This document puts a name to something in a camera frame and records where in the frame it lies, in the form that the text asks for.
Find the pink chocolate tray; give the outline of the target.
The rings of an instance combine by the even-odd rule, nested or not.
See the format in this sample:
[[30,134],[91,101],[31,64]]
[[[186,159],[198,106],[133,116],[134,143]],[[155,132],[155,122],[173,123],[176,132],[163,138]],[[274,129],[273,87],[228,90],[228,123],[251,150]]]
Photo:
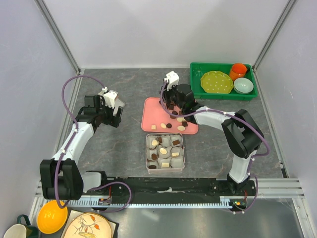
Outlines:
[[[162,128],[161,123],[167,125],[172,124],[172,128]],[[151,125],[156,125],[156,130],[151,129]],[[146,132],[162,132],[162,133],[182,133],[194,135],[198,132],[199,127],[196,124],[188,123],[184,131],[179,131],[178,126],[182,126],[180,120],[172,119],[159,103],[159,98],[149,97],[144,102],[141,129]]]

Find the pink square chocolate tin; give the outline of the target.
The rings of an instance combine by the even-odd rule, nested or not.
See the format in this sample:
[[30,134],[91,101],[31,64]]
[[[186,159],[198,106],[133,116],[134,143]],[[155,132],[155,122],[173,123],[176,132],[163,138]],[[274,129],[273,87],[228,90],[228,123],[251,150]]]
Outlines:
[[150,174],[181,172],[185,168],[184,143],[180,133],[148,134],[145,152],[145,165]]

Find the silver tin lid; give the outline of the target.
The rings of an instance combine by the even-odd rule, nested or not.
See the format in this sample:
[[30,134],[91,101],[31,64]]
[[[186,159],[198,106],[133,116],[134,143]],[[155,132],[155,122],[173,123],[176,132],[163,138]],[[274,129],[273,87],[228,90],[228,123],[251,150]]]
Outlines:
[[122,106],[124,107],[125,106],[125,103],[119,98],[119,95],[115,101],[115,108],[118,108],[119,106]]

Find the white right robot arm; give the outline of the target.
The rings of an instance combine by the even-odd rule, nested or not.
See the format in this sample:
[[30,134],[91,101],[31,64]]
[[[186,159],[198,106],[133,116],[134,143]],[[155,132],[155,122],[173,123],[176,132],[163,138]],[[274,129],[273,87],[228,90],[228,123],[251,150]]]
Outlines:
[[250,177],[250,167],[257,150],[263,143],[267,155],[269,145],[263,133],[246,110],[224,112],[201,105],[194,98],[190,85],[173,85],[165,82],[160,91],[160,103],[166,113],[184,118],[188,123],[205,125],[223,131],[234,157],[228,174],[227,189],[238,195],[245,189]]

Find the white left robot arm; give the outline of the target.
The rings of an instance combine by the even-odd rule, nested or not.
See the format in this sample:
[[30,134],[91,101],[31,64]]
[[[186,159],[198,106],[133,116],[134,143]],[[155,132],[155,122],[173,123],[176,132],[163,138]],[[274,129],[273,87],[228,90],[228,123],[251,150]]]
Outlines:
[[87,142],[101,124],[118,127],[124,103],[117,92],[110,90],[94,96],[85,96],[84,106],[76,116],[71,133],[58,152],[40,163],[42,193],[45,199],[78,200],[92,189],[96,194],[107,193],[109,184],[102,179],[103,172],[80,173],[77,163]]

